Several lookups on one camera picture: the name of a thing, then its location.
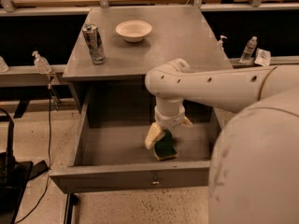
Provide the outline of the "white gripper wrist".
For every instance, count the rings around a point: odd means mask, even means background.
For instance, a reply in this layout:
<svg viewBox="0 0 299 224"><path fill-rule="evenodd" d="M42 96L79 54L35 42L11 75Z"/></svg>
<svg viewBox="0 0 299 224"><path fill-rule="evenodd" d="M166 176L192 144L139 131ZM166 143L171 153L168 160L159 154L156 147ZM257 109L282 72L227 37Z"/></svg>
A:
<svg viewBox="0 0 299 224"><path fill-rule="evenodd" d="M193 127L192 122L187 117L185 117L185 108L183 106L180 107L177 114L174 115L164 115L158 110L158 107L155 107L154 111L156 122L153 122L149 127L149 131L145 139L146 149L151 149L158 141L160 141L164 137L165 129L172 129L176 126L179 126L181 123L185 127Z"/></svg>

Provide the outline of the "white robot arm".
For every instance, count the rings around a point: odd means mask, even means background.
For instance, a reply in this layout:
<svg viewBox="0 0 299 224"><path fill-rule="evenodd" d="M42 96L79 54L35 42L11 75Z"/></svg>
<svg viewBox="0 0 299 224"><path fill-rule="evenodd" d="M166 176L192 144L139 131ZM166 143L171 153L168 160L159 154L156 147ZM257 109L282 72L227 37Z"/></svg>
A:
<svg viewBox="0 0 299 224"><path fill-rule="evenodd" d="M145 144L189 125L183 101L233 113L213 149L209 224L299 224L299 66L191 72L182 59L145 77L156 98Z"/></svg>

